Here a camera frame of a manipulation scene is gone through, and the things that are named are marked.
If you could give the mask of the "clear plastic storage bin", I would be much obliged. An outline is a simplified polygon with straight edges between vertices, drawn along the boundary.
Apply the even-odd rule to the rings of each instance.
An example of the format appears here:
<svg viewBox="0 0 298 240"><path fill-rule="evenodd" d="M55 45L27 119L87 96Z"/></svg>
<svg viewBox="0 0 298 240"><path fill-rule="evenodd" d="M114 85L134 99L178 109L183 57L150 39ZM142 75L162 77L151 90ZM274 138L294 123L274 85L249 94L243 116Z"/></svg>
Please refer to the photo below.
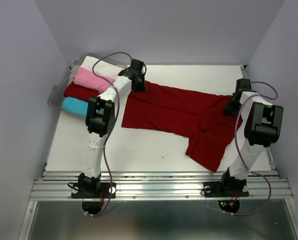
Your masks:
<svg viewBox="0 0 298 240"><path fill-rule="evenodd" d="M58 110L64 111L72 116L75 116L83 120L86 118L86 116L84 117L76 113L70 112L68 110L65 110L62 108L62 104L65 99L64 97L65 89L71 82L74 82L74 76L77 74L78 69L81 68L81 64L83 63L85 57L87 56L97 58L98 60L102 58L101 56L92 54L92 53L86 53L82 55L78 60L76 60L73 63L73 66L70 69L70 72L66 75L66 77L58 85L54 86L52 93L47 100L48 104L51 105L52 107L55 107Z"/></svg>

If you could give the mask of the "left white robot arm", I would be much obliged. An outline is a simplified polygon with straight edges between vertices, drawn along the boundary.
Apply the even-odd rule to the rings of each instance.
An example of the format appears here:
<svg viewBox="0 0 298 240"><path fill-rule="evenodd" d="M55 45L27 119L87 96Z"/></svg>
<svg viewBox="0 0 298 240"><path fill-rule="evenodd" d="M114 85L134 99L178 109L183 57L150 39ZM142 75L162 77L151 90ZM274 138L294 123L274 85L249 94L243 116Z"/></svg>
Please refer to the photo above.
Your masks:
<svg viewBox="0 0 298 240"><path fill-rule="evenodd" d="M121 70L116 80L99 96L88 101L85 125L88 131L88 147L85 165L72 189L71 197L77 199L97 199L114 194L113 183L101 183L101 161L105 146L112 133L120 111L120 97L130 90L146 90L144 62L131 59L130 66Z"/></svg>

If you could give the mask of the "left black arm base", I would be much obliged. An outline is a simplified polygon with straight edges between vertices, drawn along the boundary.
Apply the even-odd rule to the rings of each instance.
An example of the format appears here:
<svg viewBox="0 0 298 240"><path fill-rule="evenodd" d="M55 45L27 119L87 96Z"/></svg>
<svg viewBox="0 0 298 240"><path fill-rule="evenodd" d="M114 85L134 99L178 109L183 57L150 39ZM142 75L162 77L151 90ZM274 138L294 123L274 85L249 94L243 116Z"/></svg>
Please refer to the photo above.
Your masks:
<svg viewBox="0 0 298 240"><path fill-rule="evenodd" d="M71 189L72 199L114 199L116 197L116 183L102 182L101 175L95 178L81 173L77 182L69 182L67 186Z"/></svg>

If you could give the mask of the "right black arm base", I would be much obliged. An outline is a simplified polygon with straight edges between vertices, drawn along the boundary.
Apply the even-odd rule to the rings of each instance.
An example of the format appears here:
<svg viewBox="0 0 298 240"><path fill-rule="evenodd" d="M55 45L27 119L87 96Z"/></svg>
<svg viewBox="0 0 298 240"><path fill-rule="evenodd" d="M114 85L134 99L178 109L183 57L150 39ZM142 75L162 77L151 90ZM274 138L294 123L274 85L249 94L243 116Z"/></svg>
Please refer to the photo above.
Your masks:
<svg viewBox="0 0 298 240"><path fill-rule="evenodd" d="M237 179L230 175L227 170L217 181L205 181L202 183L206 198L225 198L225 197L248 197L249 191L247 180Z"/></svg>

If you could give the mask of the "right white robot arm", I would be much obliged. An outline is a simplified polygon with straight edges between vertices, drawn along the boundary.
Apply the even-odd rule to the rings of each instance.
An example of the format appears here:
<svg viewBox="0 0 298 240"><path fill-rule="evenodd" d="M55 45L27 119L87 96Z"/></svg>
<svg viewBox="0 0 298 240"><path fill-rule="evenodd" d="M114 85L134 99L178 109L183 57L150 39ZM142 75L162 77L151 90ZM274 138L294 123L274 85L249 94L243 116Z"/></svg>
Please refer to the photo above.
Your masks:
<svg viewBox="0 0 298 240"><path fill-rule="evenodd" d="M249 174L256 174L251 167L265 148L280 137L284 108L265 98L252 90L250 79L241 78L236 81L235 92L224 107L226 115L236 116L234 143L238 152L219 182L224 195L249 195L247 178Z"/></svg>

